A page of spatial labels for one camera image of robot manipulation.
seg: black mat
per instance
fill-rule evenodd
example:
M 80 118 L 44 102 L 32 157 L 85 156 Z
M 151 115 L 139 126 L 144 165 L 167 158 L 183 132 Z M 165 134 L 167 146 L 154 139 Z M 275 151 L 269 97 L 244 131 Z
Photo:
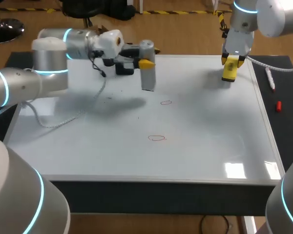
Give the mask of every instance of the black mat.
M 253 56 L 272 66 L 292 68 L 287 56 Z M 6 66 L 32 67 L 29 52 L 12 53 Z M 276 92 L 270 90 L 265 69 L 254 64 L 280 156 L 287 170 L 293 162 L 293 73 L 272 71 Z M 277 101 L 282 112 L 275 111 Z M 0 116 L 4 139 L 15 108 Z M 207 215 L 265 215 L 273 186 L 53 181 L 68 200 L 72 212 L 152 213 Z

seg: blue led ring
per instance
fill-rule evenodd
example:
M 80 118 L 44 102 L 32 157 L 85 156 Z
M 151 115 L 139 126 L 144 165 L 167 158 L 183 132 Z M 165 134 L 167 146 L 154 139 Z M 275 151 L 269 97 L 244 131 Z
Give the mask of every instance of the blue led ring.
M 1 72 L 0 72 L 0 77 L 3 80 L 4 88 L 5 88 L 5 100 L 4 100 L 3 104 L 2 104 L 2 106 L 5 106 L 8 103 L 10 91 L 9 91 L 8 82 L 6 81 L 4 75 Z
M 67 29 L 66 32 L 64 33 L 64 36 L 63 36 L 63 41 L 66 43 L 66 40 L 67 40 L 67 36 L 68 36 L 68 33 L 72 30 L 72 28 L 70 29 Z M 70 60 L 72 60 L 71 56 L 68 55 L 68 53 L 66 53 L 66 57 Z
M 39 204 L 38 204 L 38 207 L 37 207 L 37 210 L 35 212 L 35 215 L 33 217 L 33 219 L 31 220 L 31 222 L 29 223 L 28 227 L 26 228 L 26 230 L 23 232 L 23 234 L 28 234 L 29 231 L 32 229 L 32 227 L 34 226 L 37 218 L 38 218 L 38 215 L 41 211 L 41 208 L 42 208 L 42 203 L 43 203 L 43 197 L 44 197 L 44 185 L 43 185 L 43 180 L 42 180 L 42 177 L 41 175 L 39 174 L 39 172 L 34 168 L 34 170 L 36 171 L 38 177 L 39 177 L 39 181 L 40 181 L 40 185 L 41 185 L 41 192 L 40 192 L 40 200 L 39 200 Z
M 281 184 L 281 197 L 282 197 L 282 202 L 283 202 L 284 209 L 286 210 L 286 212 L 288 213 L 288 216 L 290 217 L 291 221 L 293 222 L 293 216 L 290 213 L 290 211 L 289 211 L 289 209 L 287 207 L 287 204 L 285 203 L 285 200 L 284 200 L 284 195 L 283 195 L 283 182 L 284 182 L 284 178 L 282 179 L 282 184 Z
M 233 4 L 234 4 L 234 6 L 235 6 L 236 8 L 238 8 L 240 11 L 243 11 L 243 12 L 246 12 L 246 13 L 250 13 L 250 14 L 257 14 L 257 11 L 249 11 L 249 10 L 246 10 L 246 9 L 243 9 L 243 8 L 239 7 L 239 6 L 235 3 L 235 1 L 233 2 Z
M 40 75 L 50 75 L 50 74 L 60 74 L 60 73 L 65 73 L 68 72 L 68 69 L 66 70 L 59 70 L 59 71 L 38 71 L 38 70 L 34 70 L 36 73 L 40 74 Z

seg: chair base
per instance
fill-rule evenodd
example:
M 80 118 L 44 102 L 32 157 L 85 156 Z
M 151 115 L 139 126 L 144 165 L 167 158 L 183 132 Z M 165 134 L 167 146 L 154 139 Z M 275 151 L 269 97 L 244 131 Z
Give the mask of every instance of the chair base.
M 17 19 L 2 19 L 0 21 L 0 43 L 14 40 L 24 33 L 25 27 Z

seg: wooden floor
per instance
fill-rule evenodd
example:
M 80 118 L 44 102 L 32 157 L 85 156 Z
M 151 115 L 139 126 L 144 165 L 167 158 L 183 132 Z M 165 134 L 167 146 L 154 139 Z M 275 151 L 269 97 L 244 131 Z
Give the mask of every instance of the wooden floor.
M 206 10 L 209 0 L 145 0 L 145 10 Z M 0 7 L 58 8 L 54 0 L 5 0 Z M 220 5 L 219 9 L 228 9 Z M 19 19 L 25 24 L 22 37 L 0 44 L 0 68 L 12 51 L 30 51 L 31 41 L 43 28 L 82 28 L 83 21 L 46 12 L 0 12 L 2 18 Z M 230 14 L 225 15 L 229 25 Z M 94 24 L 108 29 L 120 29 L 126 42 L 138 43 L 151 39 L 162 54 L 219 55 L 223 39 L 216 16 L 199 15 L 136 15 L 130 21 L 120 21 L 106 16 L 91 19 Z M 293 63 L 293 35 L 265 38 L 255 33 L 252 55 L 289 55 Z M 198 234 L 201 216 L 191 215 L 73 215 L 69 234 Z M 236 217 L 229 217 L 230 234 L 238 234 Z M 264 219 L 258 220 L 258 226 Z M 204 221 L 205 234 L 225 233 L 221 217 L 209 216 Z

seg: yellow block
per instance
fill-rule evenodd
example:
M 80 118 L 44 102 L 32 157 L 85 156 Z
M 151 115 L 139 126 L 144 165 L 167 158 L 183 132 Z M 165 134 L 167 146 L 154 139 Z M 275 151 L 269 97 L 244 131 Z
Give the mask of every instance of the yellow block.
M 142 59 L 139 61 L 139 68 L 140 69 L 151 69 L 155 66 L 155 63 L 151 62 L 147 59 Z
M 238 71 L 238 58 L 228 58 L 225 66 L 222 80 L 234 82 Z

